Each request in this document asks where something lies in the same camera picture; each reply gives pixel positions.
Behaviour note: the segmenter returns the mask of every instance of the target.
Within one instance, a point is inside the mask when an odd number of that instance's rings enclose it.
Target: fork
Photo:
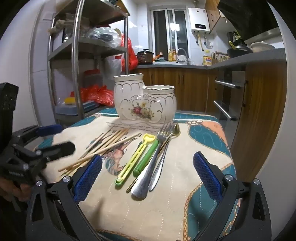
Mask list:
[[[169,134],[173,130],[172,123],[163,124],[162,128],[157,133],[157,140],[158,140],[158,146],[156,148],[156,151],[154,152],[150,162],[145,167],[145,169],[141,172],[141,174],[138,176],[138,180],[133,186],[131,193],[140,199],[144,199],[148,194],[148,186],[151,181],[151,177],[157,162],[157,155],[161,148],[161,145],[165,142],[166,138],[169,136]]]

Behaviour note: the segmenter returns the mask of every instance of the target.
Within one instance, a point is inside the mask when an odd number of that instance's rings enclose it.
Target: human hand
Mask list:
[[[7,201],[12,201],[11,195],[17,197],[21,202],[27,201],[30,198],[31,187],[27,184],[21,184],[17,188],[12,181],[0,177],[0,196]]]

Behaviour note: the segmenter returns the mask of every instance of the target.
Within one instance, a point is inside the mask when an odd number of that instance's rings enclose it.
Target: countertop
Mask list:
[[[266,50],[262,52],[249,53],[239,57],[231,58],[220,63],[216,63],[212,66],[206,65],[186,65],[169,62],[157,62],[147,65],[138,65],[138,69],[145,68],[190,68],[190,69],[217,69],[217,68],[229,68],[233,66],[243,66],[246,64],[253,64],[264,61],[286,61],[286,53],[284,48]]]

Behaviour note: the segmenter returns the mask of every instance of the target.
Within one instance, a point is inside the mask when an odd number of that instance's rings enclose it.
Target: red plastic bag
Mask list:
[[[106,85],[101,88],[98,85],[92,85],[88,88],[80,88],[80,95],[82,102],[92,100],[107,106],[114,105],[114,93],[112,90],[108,90]]]
[[[80,96],[83,103],[88,101],[87,99],[88,92],[89,91],[87,88],[80,88]],[[73,91],[71,92],[70,97],[75,97]]]
[[[121,36],[121,47],[124,47],[124,34]],[[138,65],[138,58],[135,55],[135,52],[133,50],[133,47],[131,45],[131,39],[128,38],[128,69],[131,71],[133,69],[135,69]],[[122,64],[122,70],[125,70],[125,61],[124,58],[122,58],[121,60],[121,64]]]
[[[100,88],[98,85],[91,86],[89,88],[87,99],[107,106],[114,105],[113,91],[108,90],[106,85],[104,85],[102,88]]]

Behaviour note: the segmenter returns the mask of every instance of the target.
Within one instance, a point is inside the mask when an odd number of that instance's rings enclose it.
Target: blue gripper pad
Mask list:
[[[222,200],[223,186],[212,172],[209,162],[200,151],[196,152],[193,156],[193,166],[200,176],[210,198],[217,202]]]
[[[36,134],[40,137],[50,136],[54,134],[61,133],[63,127],[61,125],[55,124],[50,126],[42,126],[36,131]]]
[[[73,199],[76,204],[86,199],[101,169],[102,158],[99,155],[94,155],[94,157],[90,160],[90,162],[86,166],[86,169],[84,170],[84,173],[81,175],[74,187]]]

